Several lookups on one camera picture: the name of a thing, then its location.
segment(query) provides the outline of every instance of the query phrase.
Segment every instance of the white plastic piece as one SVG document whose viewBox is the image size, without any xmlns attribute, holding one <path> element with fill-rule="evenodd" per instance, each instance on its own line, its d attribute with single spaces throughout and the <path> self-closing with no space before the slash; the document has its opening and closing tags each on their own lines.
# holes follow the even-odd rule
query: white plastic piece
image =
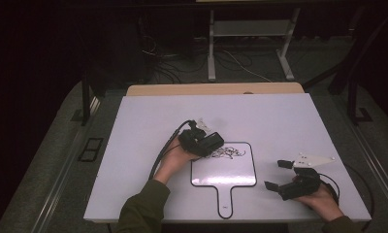
<svg viewBox="0 0 388 233">
<path fill-rule="evenodd" d="M 206 126 L 206 124 L 203 122 L 202 118 L 199 118 L 197 121 L 197 128 L 202 129 L 206 132 L 210 132 L 211 130 Z"/>
<path fill-rule="evenodd" d="M 300 152 L 300 155 L 294 161 L 294 167 L 296 168 L 312 168 L 319 165 L 335 162 L 333 157 L 322 157 L 312 154 L 304 154 Z"/>
</svg>

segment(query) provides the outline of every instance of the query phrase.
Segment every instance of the black outline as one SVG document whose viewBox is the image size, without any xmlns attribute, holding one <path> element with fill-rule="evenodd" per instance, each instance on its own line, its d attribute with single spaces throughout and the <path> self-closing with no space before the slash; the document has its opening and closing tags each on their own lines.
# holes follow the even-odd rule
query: black outline
<svg viewBox="0 0 388 233">
<path fill-rule="evenodd" d="M 190 173 L 190 183 L 194 187 L 213 187 L 216 190 L 216 194 L 217 194 L 217 212 L 218 212 L 218 215 L 221 218 L 223 218 L 223 219 L 230 218 L 233 215 L 233 213 L 234 213 L 233 195 L 232 195 L 233 188 L 235 188 L 235 187 L 254 187 L 254 186 L 256 186 L 258 184 L 257 173 L 255 172 L 254 154 L 252 152 L 251 144 L 248 143 L 248 142 L 224 142 L 224 145 L 226 145 L 226 144 L 248 144 L 249 145 L 249 150 L 251 152 L 252 168 L 254 170 L 254 176 L 255 176 L 255 184 L 254 185 L 236 185 L 236 186 L 232 186 L 230 188 L 231 214 L 228 217 L 222 216 L 221 213 L 219 212 L 219 198 L 218 198 L 219 195 L 218 195 L 218 189 L 215 186 L 213 186 L 213 185 L 194 185 L 194 183 L 192 182 L 193 181 L 193 162 L 195 162 L 195 161 L 191 162 L 191 173 Z"/>
</svg>

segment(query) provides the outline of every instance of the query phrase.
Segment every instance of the metal stand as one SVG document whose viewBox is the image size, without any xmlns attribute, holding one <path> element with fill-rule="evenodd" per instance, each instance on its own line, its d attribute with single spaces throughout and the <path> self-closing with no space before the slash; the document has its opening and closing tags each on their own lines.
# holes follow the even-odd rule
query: metal stand
<svg viewBox="0 0 388 233">
<path fill-rule="evenodd" d="M 288 47 L 290 45 L 294 28 L 296 27 L 296 24 L 297 24 L 297 18 L 299 13 L 300 13 L 300 8 L 294 9 L 293 16 L 291 17 L 291 20 L 288 24 L 288 28 L 286 31 L 284 45 L 282 46 L 281 50 L 278 50 L 276 52 L 276 55 L 278 56 L 278 59 L 279 59 L 279 63 L 281 63 L 282 71 L 284 72 L 285 79 L 287 81 L 295 80 L 294 75 L 291 72 L 291 67 L 288 65 L 287 58 L 285 58 L 285 54 L 287 53 Z"/>
<path fill-rule="evenodd" d="M 285 20 L 246 20 L 246 21 L 214 21 L 214 11 L 210 11 L 209 38 L 209 81 L 215 82 L 214 37 L 226 36 L 284 36 L 284 44 L 278 50 L 279 63 L 287 81 L 294 81 L 294 75 L 285 54 L 290 45 L 300 8 L 294 9 L 291 19 Z"/>
<path fill-rule="evenodd" d="M 209 81 L 215 82 L 215 64 L 214 64 L 214 11 L 210 11 L 210 38 L 209 38 Z"/>
</svg>

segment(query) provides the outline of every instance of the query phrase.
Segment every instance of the person's left hand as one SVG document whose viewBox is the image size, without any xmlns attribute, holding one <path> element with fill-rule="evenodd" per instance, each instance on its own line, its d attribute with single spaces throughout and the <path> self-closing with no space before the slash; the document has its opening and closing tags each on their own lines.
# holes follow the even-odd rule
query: person's left hand
<svg viewBox="0 0 388 233">
<path fill-rule="evenodd" d="M 166 184 L 169 178 L 179 171 L 184 165 L 199 156 L 187 152 L 179 145 L 178 137 L 176 137 L 166 150 L 166 154 L 161 159 L 160 167 L 154 175 L 154 179 Z"/>
</svg>

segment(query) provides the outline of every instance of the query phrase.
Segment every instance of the wrist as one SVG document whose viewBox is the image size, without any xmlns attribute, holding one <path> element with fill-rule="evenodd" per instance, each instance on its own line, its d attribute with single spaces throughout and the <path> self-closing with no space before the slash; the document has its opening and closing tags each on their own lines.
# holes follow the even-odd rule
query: wrist
<svg viewBox="0 0 388 233">
<path fill-rule="evenodd" d="M 163 184 L 167 184 L 168 180 L 173 174 L 170 172 L 165 171 L 164 169 L 158 169 L 158 171 L 155 173 L 153 179 L 157 180 Z"/>
</svg>

